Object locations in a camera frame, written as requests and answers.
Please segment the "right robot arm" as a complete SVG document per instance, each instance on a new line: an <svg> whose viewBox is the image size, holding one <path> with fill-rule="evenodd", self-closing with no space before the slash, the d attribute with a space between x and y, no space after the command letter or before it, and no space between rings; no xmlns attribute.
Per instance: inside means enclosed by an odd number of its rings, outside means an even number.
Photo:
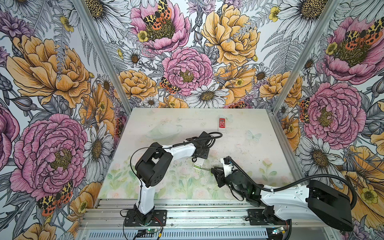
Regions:
<svg viewBox="0 0 384 240"><path fill-rule="evenodd" d="M239 201L252 205L246 220L255 225L283 225L294 220L322 222L349 232L354 228L352 199L317 180L294 184L282 190L256 184L231 163L210 170L218 186L227 186Z"/></svg>

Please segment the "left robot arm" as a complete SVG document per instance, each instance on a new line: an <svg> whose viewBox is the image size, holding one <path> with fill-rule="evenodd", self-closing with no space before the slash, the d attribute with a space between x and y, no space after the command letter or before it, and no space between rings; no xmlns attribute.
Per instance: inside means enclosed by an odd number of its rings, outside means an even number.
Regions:
<svg viewBox="0 0 384 240"><path fill-rule="evenodd" d="M140 225L149 225L155 218L155 186L163 180L171 162L189 157L194 163L198 159L207 159L210 148L222 136L219 132L202 132L200 136L188 138L182 143L163 146L155 142L144 148L145 153L132 168L140 184L139 197L134 205L135 220Z"/></svg>

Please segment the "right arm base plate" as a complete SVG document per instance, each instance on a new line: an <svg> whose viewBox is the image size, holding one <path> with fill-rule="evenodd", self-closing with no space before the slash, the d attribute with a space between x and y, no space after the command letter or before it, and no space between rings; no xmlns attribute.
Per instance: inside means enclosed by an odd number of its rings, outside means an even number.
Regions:
<svg viewBox="0 0 384 240"><path fill-rule="evenodd" d="M248 209L245 221L251 226L289 226L289 222L279 219L269 209Z"/></svg>

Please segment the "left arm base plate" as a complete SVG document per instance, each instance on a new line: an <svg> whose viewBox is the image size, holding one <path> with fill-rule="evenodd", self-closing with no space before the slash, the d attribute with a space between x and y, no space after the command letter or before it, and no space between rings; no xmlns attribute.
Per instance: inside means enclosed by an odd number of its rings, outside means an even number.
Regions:
<svg viewBox="0 0 384 240"><path fill-rule="evenodd" d="M164 227L167 222L167 210L152 210L143 215L138 210L128 209L124 226L125 227Z"/></svg>

